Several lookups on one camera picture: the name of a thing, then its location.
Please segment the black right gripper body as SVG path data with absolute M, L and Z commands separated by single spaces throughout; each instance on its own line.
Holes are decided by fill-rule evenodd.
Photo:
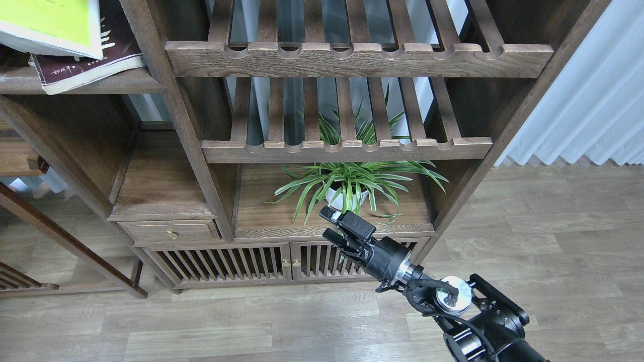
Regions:
M 389 237 L 364 241 L 345 234 L 341 236 L 340 250 L 343 256 L 381 282 L 375 289 L 377 293 L 402 291 L 411 280 L 421 277 L 421 266 L 410 261 L 411 250 Z

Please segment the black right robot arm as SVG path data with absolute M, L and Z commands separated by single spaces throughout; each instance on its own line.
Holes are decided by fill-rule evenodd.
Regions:
M 433 279 L 423 266 L 412 264 L 409 248 L 389 237 L 377 240 L 375 227 L 358 215 L 324 207 L 320 216 L 335 225 L 324 238 L 380 281 L 378 293 L 398 291 L 416 311 L 436 321 L 454 360 L 544 360 L 525 341 L 528 314 L 479 275 L 468 281 Z

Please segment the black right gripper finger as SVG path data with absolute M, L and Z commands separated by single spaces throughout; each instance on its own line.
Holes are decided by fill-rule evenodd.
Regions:
M 333 243 L 340 253 L 345 257 L 359 256 L 359 246 L 354 242 L 355 240 L 350 235 L 340 234 L 331 228 L 327 228 L 323 237 Z
M 331 222 L 336 228 L 340 229 L 345 235 L 359 241 L 371 240 L 376 231 L 374 225 L 370 224 L 352 211 L 341 213 L 328 206 L 324 206 L 319 212 L 319 216 Z

